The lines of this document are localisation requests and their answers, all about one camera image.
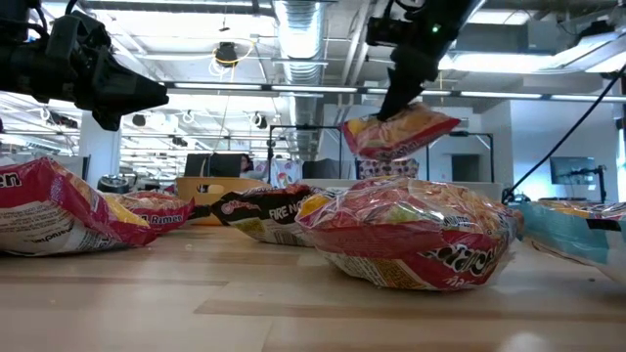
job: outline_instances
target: desk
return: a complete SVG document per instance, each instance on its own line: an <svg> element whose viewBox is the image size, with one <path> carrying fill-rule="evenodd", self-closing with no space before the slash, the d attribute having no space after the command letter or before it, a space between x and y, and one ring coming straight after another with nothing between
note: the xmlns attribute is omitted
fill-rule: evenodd
<svg viewBox="0 0 626 352"><path fill-rule="evenodd" d="M309 248L196 227L149 247L0 257L13 351L626 351L626 287L516 245L491 287L437 293L346 277Z"/></svg>

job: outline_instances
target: red noodle package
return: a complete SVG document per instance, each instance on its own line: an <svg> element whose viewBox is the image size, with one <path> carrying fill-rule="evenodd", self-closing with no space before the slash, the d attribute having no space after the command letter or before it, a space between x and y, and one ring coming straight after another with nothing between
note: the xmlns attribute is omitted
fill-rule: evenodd
<svg viewBox="0 0 626 352"><path fill-rule="evenodd" d="M157 192L134 192L126 195L106 195L122 204L133 214L146 220L153 230L160 234L176 230L183 226L194 210L194 201L185 201L177 197Z"/></svg>
<svg viewBox="0 0 626 352"><path fill-rule="evenodd" d="M348 275L431 290L486 284L522 226L519 212L466 188L401 177L362 181L333 201L314 196L296 221Z"/></svg>
<svg viewBox="0 0 626 352"><path fill-rule="evenodd" d="M0 167L0 250L47 255L152 242L157 233L48 158Z"/></svg>
<svg viewBox="0 0 626 352"><path fill-rule="evenodd" d="M380 161L392 161L452 131L461 120L430 110L417 103L380 122L375 115L343 124L345 140L354 154Z"/></svg>

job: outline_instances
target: crinkled plastic bag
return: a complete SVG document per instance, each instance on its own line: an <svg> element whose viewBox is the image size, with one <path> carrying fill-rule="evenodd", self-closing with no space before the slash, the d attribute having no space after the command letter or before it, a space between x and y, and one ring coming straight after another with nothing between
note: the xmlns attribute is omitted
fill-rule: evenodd
<svg viewBox="0 0 626 352"><path fill-rule="evenodd" d="M146 220L153 230L165 234L183 226L194 210L194 201L181 200L157 192L133 192L126 195L107 194Z"/></svg>
<svg viewBox="0 0 626 352"><path fill-rule="evenodd" d="M311 246L294 219L301 203L318 192L321 190L298 184L231 192L213 204L212 212L222 223L257 241Z"/></svg>
<svg viewBox="0 0 626 352"><path fill-rule="evenodd" d="M455 290L485 285L523 224L521 214L466 188L403 177L315 196L296 217L339 269L377 286Z"/></svg>
<svg viewBox="0 0 626 352"><path fill-rule="evenodd" d="M48 255L145 245L146 221L57 162L0 167L0 250Z"/></svg>
<svg viewBox="0 0 626 352"><path fill-rule="evenodd" d="M413 154L421 147L449 133L461 122L426 105L412 104L380 122L375 115L343 124L345 140L354 154L381 161Z"/></svg>
<svg viewBox="0 0 626 352"><path fill-rule="evenodd" d="M518 208L526 219L520 240L626 284L626 203L537 201Z"/></svg>

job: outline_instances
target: light blue package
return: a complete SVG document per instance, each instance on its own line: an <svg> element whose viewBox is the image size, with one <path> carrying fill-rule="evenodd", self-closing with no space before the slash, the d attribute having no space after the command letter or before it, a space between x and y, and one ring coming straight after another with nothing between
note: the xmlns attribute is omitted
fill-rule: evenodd
<svg viewBox="0 0 626 352"><path fill-rule="evenodd" d="M556 202L529 202L516 208L524 215L524 231L518 236L522 242L597 267L626 284L626 203L560 207Z"/></svg>

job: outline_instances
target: spotlight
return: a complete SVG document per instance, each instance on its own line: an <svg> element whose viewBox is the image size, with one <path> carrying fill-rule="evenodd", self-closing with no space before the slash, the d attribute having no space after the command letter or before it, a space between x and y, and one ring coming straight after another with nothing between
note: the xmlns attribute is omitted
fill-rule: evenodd
<svg viewBox="0 0 626 352"><path fill-rule="evenodd" d="M187 146L189 146L187 141L185 141L181 137L174 137L174 138L172 138L172 144L174 146L178 146L178 147L182 147L182 148L187 148Z"/></svg>
<svg viewBox="0 0 626 352"><path fill-rule="evenodd" d="M218 64L223 67L235 67L237 65L237 53L235 52L235 43L221 42L215 51L215 59Z"/></svg>
<svg viewBox="0 0 626 352"><path fill-rule="evenodd" d="M255 112L253 116L250 117L250 123L256 126L258 129L266 129L267 128L267 118L262 114Z"/></svg>
<svg viewBox="0 0 626 352"><path fill-rule="evenodd" d="M136 113L133 116L133 124L137 127L144 127L146 125L146 116Z"/></svg>

